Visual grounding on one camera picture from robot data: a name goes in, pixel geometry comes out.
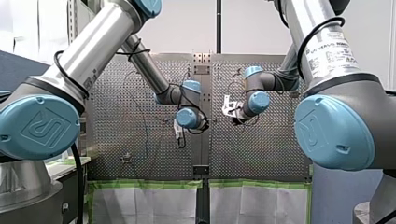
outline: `silver robot arm segment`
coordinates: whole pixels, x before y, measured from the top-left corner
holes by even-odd
[[[125,40],[161,10],[161,1],[152,8],[137,2],[106,1],[58,64],[28,77],[0,104],[1,154],[44,160],[74,144],[87,92]]]
[[[336,16],[348,2],[276,1],[308,85],[295,112],[295,133],[306,156],[325,168],[394,169],[396,104],[352,53],[345,20]]]
[[[130,54],[130,62],[154,91],[154,99],[161,105],[179,105],[176,121],[182,128],[204,131],[208,128],[205,113],[199,108],[201,85],[187,80],[181,86],[171,85],[152,60],[137,35],[131,35],[121,48]]]

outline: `black cable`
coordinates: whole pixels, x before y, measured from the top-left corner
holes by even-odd
[[[8,97],[12,94],[12,92],[2,93],[0,94],[0,104],[3,103]]]
[[[131,73],[129,73],[128,75],[125,76],[125,79],[122,83],[122,86],[125,87],[125,83],[127,80],[127,77],[131,75]],[[145,133],[146,133],[146,140],[145,140],[145,154],[146,157],[149,156],[149,127],[147,125],[147,121],[146,121],[146,114],[144,113],[142,106],[136,101],[136,99],[134,98],[134,95],[128,90],[128,88],[125,88],[128,93],[130,94],[132,101],[134,101],[134,103],[136,104],[137,109],[139,110],[141,116],[142,116],[142,120],[143,120],[143,124],[145,126]]]
[[[73,85],[75,85],[77,88],[79,88],[84,93],[84,98],[88,99],[88,97],[90,97],[90,93],[84,87],[79,85],[79,83],[76,82],[73,78],[71,78],[69,75],[67,75],[66,71],[64,71],[64,69],[61,67],[61,64],[59,63],[59,55],[63,54],[63,53],[64,53],[63,50],[59,50],[53,55],[53,61],[55,62],[55,65],[58,67],[62,76],[64,78],[66,78],[67,80],[69,80],[71,83],[73,83]]]
[[[116,54],[129,56],[128,57],[128,62],[130,62],[131,61],[131,57],[133,55],[136,55],[136,54],[139,54],[139,53],[143,53],[143,52],[149,53],[151,51],[151,49],[142,49],[142,50],[137,51],[137,48],[139,47],[141,42],[142,42],[142,38],[139,38],[136,41],[136,43],[134,43],[134,45],[132,46],[131,53],[117,52]]]
[[[396,91],[385,91],[387,95],[396,96]]]
[[[186,135],[184,134],[184,128],[181,128],[181,138],[183,139],[183,145],[180,144],[180,138],[177,139],[178,148],[185,148],[186,143]]]
[[[76,224],[82,224],[84,215],[84,175],[82,173],[81,160],[79,158],[79,153],[74,143],[72,146],[73,157],[76,163],[77,179],[78,179],[78,212],[77,212],[77,222]]]
[[[289,28],[288,23],[285,20],[285,17],[283,16],[283,11],[282,11],[282,0],[277,0],[277,10],[279,11],[279,17],[282,20],[282,23]]]
[[[389,213],[387,216],[381,218],[381,220],[377,221],[376,224],[385,224],[396,217],[396,210]]]
[[[191,129],[188,129],[187,131],[188,131],[190,134],[195,134],[195,135],[198,135],[198,134],[201,134],[201,133],[204,133],[204,132],[205,132],[204,130],[201,130],[200,132],[195,133],[195,132],[193,132]]]
[[[304,76],[303,76],[303,70],[301,67],[301,61],[303,59],[303,55],[304,55],[306,46],[308,45],[308,43],[312,39],[312,37],[314,37],[317,34],[318,31],[320,31],[322,28],[326,27],[329,23],[331,23],[333,21],[340,21],[341,22],[340,26],[344,26],[344,24],[346,23],[346,20],[342,17],[332,17],[332,18],[320,23],[319,25],[315,26],[314,29],[312,29],[312,31],[305,37],[305,39],[303,40],[303,43],[301,44],[300,48],[298,49],[297,70],[303,80],[304,80]]]

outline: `pegboard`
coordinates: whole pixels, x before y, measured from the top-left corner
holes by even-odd
[[[300,150],[293,130],[294,110],[301,99],[291,98],[287,92],[270,92],[270,108],[254,126],[235,127],[221,113],[227,91],[233,100],[244,98],[241,73],[245,68],[260,65],[275,70],[283,56],[210,56],[212,81],[202,85],[211,85],[205,88],[211,90],[211,127],[207,140],[198,141],[202,147],[209,146],[201,151],[196,151],[197,141],[191,141],[195,136],[188,133],[186,147],[178,148],[173,129],[177,107],[156,105],[152,90],[125,57],[111,61],[88,102],[90,179],[193,179],[193,157],[198,152],[201,160],[209,157],[210,178],[305,181],[309,159]],[[191,70],[198,62],[193,55],[156,54],[153,59],[171,83],[194,78]],[[120,158],[127,153],[132,162],[122,163]]]
[[[191,55],[153,57],[171,83],[191,78]],[[88,103],[90,179],[192,179],[191,140],[178,148],[176,105],[157,105],[153,92],[126,57],[116,56],[99,77]],[[121,158],[129,153],[131,162]]]
[[[225,94],[231,95],[231,101],[244,101],[246,68],[258,65],[264,71],[275,71],[282,61],[283,56],[212,56],[211,178],[305,181],[309,176],[310,160],[300,149],[293,129],[300,97],[292,98],[290,92],[268,92],[270,107],[245,126],[233,126],[221,112]]]

